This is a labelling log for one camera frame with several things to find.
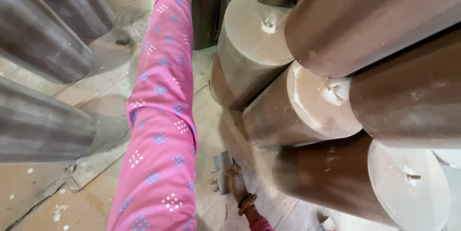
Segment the concrete floor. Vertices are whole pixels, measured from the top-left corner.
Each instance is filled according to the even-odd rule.
[[[104,115],[110,122],[115,120],[118,122],[115,130],[122,133],[116,140],[101,138],[105,148],[111,147],[111,151],[117,152],[101,150],[94,158],[77,162],[82,172],[73,177],[75,183],[72,185],[68,176],[62,174],[68,167],[66,163],[0,165],[0,205],[3,205],[0,230],[49,195],[52,196],[26,214],[12,230],[60,231],[66,230],[65,227],[68,230],[105,230],[121,166],[121,159],[116,158],[123,154],[128,144],[129,131],[124,132],[127,131],[124,101],[135,81],[140,39],[154,1],[135,0],[117,13],[117,25],[110,33],[88,42],[95,55],[95,66],[87,78],[76,84],[50,83],[12,63],[0,63],[3,76],[88,112]],[[115,40],[126,36],[132,40],[129,45],[114,44]],[[237,205],[230,195],[221,196],[208,184],[208,180],[215,177],[210,172],[212,156],[229,150],[244,168],[249,191],[259,196],[258,210],[276,230],[321,231],[317,219],[319,214],[325,214],[332,217],[341,231],[396,231],[279,192],[271,182],[271,162],[277,151],[253,148],[246,143],[236,127],[239,113],[223,109],[210,96],[208,80],[215,52],[216,47],[210,47],[194,52],[193,56],[193,113],[199,134],[195,187],[198,230],[249,230],[245,218],[238,217]],[[101,160],[104,154],[111,154],[111,157]],[[81,191],[70,192],[80,187],[83,187]]]

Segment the patterned fabric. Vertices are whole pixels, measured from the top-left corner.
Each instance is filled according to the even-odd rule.
[[[132,134],[107,230],[194,231],[191,0],[157,0],[150,21],[126,102]],[[265,219],[254,226],[270,227]]]

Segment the stain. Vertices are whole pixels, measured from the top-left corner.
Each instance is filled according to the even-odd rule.
[[[117,39],[115,41],[116,45],[128,45],[130,43],[130,40],[128,39]]]

